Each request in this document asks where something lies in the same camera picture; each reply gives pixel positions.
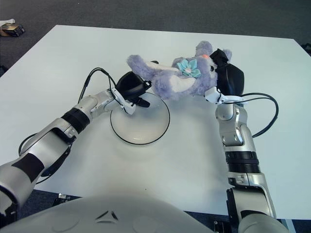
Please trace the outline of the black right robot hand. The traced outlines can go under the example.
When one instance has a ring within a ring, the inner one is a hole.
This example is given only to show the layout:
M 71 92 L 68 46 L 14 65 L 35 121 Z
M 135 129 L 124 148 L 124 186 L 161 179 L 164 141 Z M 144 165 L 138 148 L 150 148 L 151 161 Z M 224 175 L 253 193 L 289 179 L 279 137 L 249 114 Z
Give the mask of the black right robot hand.
M 229 62 L 229 52 L 217 49 L 210 58 L 217 66 L 217 88 L 226 96 L 240 96 L 244 91 L 244 72 Z

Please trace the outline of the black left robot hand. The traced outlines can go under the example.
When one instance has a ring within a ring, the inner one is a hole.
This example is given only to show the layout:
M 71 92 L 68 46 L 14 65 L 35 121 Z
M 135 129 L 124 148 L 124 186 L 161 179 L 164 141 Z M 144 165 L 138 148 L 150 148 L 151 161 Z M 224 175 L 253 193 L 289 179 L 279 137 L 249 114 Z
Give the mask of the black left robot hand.
M 143 80 L 133 71 L 124 74 L 116 84 L 116 90 L 124 100 L 143 108 L 149 108 L 150 103 L 144 100 L 141 95 L 145 94 L 151 87 L 151 81 Z

